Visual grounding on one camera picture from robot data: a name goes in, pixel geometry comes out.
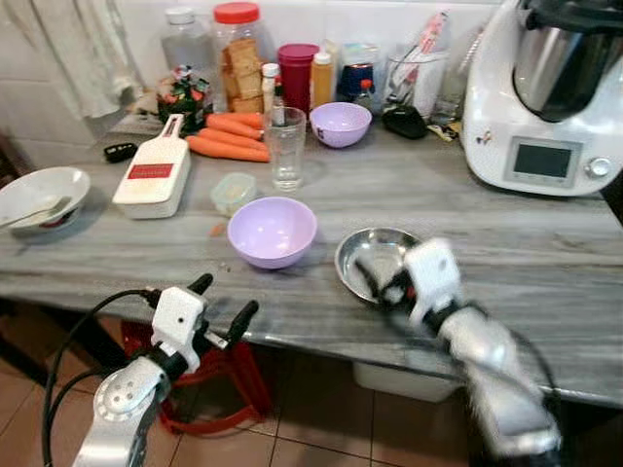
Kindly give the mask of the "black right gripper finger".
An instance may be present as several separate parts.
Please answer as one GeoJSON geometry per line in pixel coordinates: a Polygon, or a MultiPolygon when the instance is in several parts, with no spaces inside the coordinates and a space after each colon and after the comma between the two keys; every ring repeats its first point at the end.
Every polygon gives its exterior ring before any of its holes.
{"type": "Polygon", "coordinates": [[[370,302],[391,302],[390,280],[384,279],[369,266],[369,263],[360,259],[356,259],[354,266],[364,280],[370,302]]]}

